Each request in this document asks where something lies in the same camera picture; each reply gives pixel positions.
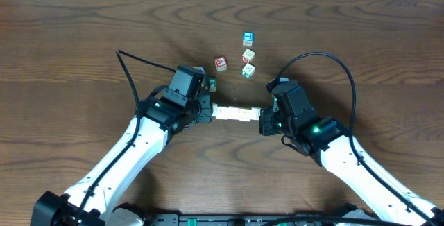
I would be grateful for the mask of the blue-edged number 3 block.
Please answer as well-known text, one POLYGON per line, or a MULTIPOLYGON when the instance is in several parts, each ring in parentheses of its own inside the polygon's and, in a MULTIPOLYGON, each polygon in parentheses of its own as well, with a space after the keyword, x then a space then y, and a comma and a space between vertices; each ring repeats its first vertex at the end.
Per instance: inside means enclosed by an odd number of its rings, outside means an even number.
POLYGON ((251 109, 239 109, 239 120, 240 121, 251 121, 251 109))

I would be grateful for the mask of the cream block with yellow side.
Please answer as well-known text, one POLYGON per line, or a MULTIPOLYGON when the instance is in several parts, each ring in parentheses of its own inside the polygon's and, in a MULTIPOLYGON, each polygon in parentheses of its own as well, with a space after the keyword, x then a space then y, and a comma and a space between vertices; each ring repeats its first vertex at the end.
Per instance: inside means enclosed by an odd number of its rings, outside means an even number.
POLYGON ((213 103, 212 104, 212 117, 217 119, 219 117, 218 116, 218 111, 219 111, 218 105, 216 103, 213 103))

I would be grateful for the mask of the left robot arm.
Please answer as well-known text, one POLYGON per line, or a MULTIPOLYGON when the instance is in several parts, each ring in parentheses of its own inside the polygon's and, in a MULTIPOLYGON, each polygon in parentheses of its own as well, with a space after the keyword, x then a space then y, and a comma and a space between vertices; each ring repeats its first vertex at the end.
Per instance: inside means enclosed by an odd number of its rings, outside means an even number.
POLYGON ((35 203, 32 225, 147 225, 144 212, 118 202, 145 165, 174 135, 211 121, 209 83, 201 67, 178 66, 170 85, 136 105, 135 117, 103 159, 62 195, 45 192, 35 203))

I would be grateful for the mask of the plain cream wooden block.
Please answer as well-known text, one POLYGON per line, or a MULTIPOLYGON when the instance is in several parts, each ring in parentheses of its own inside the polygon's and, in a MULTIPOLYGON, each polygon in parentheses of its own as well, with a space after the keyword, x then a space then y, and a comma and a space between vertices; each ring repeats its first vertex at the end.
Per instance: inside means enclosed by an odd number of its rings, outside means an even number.
POLYGON ((251 107, 251 119, 259 120, 261 109, 259 107, 251 107))

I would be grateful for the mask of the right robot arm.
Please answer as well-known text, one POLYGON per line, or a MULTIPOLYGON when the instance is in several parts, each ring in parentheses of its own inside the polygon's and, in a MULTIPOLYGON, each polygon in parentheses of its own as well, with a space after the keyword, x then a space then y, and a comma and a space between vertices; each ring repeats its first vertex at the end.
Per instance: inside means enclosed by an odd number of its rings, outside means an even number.
POLYGON ((379 217, 403 225, 442 225, 443 210, 408 189, 378 164, 351 131, 336 119, 320 117, 295 80, 272 80, 266 86, 273 104, 259 116, 263 136, 311 157, 345 182, 379 217))

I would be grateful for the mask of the red U wooden block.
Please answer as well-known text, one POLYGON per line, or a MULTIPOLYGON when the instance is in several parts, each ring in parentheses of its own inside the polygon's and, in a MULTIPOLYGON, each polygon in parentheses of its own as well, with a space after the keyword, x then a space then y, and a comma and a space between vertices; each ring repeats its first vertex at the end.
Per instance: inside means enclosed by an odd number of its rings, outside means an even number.
POLYGON ((233 107, 232 108, 232 116, 231 116, 231 118, 234 119, 234 120, 238 120, 238 121, 241 120, 241 109, 239 107, 233 107))

